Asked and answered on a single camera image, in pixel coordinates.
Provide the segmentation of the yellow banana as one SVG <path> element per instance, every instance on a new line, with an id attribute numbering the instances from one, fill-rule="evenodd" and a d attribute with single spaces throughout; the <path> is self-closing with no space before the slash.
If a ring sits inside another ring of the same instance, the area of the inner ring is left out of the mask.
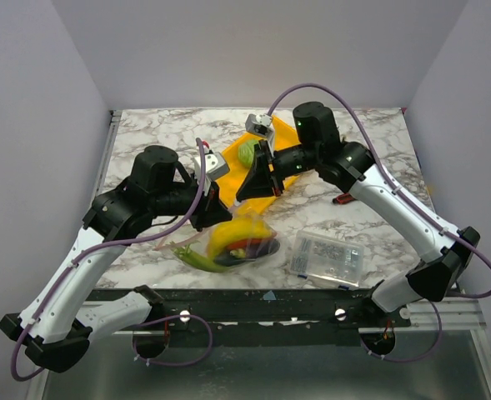
<path id="1" fill-rule="evenodd" d="M 271 228 L 261 219 L 239 217 L 217 225 L 208 240 L 206 254 L 215 258 L 227 245 L 244 239 L 270 238 Z"/>

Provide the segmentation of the clear zip top bag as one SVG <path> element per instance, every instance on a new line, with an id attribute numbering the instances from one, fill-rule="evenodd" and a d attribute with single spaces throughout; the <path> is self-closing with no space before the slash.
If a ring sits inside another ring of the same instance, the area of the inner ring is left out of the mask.
<path id="1" fill-rule="evenodd" d="M 201 232 L 186 226 L 163 238 L 155 246 L 191 268 L 208 273 L 225 273 L 248 264 L 260 263 L 278 253 L 281 240 L 263 218 L 273 200 L 247 200 L 233 207 L 233 219 Z"/>

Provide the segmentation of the red chili pepper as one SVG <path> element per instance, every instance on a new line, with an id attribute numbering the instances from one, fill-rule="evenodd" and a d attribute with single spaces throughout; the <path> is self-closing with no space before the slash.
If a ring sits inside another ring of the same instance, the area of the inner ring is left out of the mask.
<path id="1" fill-rule="evenodd" d="M 268 238 L 246 238 L 236 242 L 229 243 L 225 248 L 234 250 L 239 248 L 249 248 L 253 245 L 259 245 L 268 241 Z"/>

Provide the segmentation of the celery stalk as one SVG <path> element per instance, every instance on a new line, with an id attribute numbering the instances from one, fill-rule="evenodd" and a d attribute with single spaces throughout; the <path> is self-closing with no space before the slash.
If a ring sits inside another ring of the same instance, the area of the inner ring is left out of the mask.
<path id="1" fill-rule="evenodd" d="M 189 245 L 185 247 L 176 247 L 173 249 L 173 253 L 190 267 L 204 272 L 225 273 L 230 270 L 230 267 L 216 264 L 214 261 L 191 249 Z"/>

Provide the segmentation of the purple eggplant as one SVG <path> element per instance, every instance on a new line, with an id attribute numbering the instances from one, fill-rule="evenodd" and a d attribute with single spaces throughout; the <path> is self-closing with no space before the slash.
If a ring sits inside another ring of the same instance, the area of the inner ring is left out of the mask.
<path id="1" fill-rule="evenodd" d="M 244 263 L 254 262 L 275 254 L 280 249 L 280 242 L 276 238 L 269 238 L 267 242 L 251 247 L 227 250 L 224 248 L 214 258 L 214 262 L 224 267 L 236 267 Z"/>

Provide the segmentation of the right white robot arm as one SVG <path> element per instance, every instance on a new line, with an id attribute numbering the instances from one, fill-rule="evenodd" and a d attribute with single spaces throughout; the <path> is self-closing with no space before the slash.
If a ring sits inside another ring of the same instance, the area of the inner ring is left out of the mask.
<path id="1" fill-rule="evenodd" d="M 372 208 L 389 223 L 420 257 L 407 272 L 375 285 L 362 306 L 363 320 L 383 325 L 392 312 L 411 302 L 441 301 L 468 266 L 479 233 L 460 229 L 426 208 L 412 194 L 402 194 L 389 172 L 380 172 L 371 151 L 359 142 L 340 137 L 333 111 L 320 102 L 306 102 L 293 110 L 298 144 L 273 150 L 272 118 L 248 116 L 245 128 L 260 138 L 253 164 L 239 188 L 239 202 L 279 196 L 284 180 L 314 170 L 325 182 Z"/>

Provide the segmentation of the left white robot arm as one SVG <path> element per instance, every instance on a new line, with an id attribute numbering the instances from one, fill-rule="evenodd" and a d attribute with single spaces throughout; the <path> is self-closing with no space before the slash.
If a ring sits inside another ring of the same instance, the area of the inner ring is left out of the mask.
<path id="1" fill-rule="evenodd" d="M 146 285 L 92 311 L 83 311 L 82 305 L 126 248 L 145 242 L 141 234 L 155 218 L 181 219 L 152 240 L 174 233 L 184 223 L 202 230 L 231 219 L 216 183 L 229 167 L 221 153 L 201 141 L 197 145 L 193 173 L 171 148 L 148 146 L 135 157 L 127 177 L 93 199 L 69 254 L 45 288 L 21 312 L 0 321 L 2 332 L 16 343 L 11 358 L 15 380 L 26 379 L 17 371 L 21 350 L 39 373 L 63 373 L 97 339 L 132 326 L 153 329 L 162 322 L 163 298 Z"/>

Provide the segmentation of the green cabbage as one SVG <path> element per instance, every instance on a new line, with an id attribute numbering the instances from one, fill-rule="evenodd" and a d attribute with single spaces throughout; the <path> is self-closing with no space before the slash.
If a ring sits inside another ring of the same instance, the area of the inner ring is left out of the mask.
<path id="1" fill-rule="evenodd" d="M 258 140 L 250 139 L 238 146 L 238 160 L 245 168 L 251 168 L 254 160 L 255 146 Z"/>

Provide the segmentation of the red utility knife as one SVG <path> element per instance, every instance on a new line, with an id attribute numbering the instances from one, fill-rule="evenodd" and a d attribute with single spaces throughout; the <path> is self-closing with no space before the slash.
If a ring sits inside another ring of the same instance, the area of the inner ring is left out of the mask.
<path id="1" fill-rule="evenodd" d="M 338 205 L 344 205 L 351 203 L 355 200 L 353 196 L 351 196 L 349 193 L 344 193 L 340 194 L 337 197 L 335 197 L 332 201 L 333 204 L 338 204 Z"/>

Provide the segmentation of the clear plastic screw box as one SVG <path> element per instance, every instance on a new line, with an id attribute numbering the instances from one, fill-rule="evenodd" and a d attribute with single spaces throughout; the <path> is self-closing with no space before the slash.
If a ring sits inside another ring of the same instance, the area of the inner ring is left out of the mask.
<path id="1" fill-rule="evenodd" d="M 358 288 L 364 247 L 312 232 L 297 233 L 288 270 L 303 279 L 334 288 Z"/>

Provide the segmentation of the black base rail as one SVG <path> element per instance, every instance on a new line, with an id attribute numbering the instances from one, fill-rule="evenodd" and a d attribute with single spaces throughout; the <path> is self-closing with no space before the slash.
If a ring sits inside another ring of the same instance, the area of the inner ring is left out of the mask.
<path id="1" fill-rule="evenodd" d="M 172 348 L 357 346 L 361 332 L 407 328 L 402 307 L 375 310 L 365 289 L 158 289 L 150 318 L 188 311 L 172 321 L 130 330 L 143 344 Z"/>

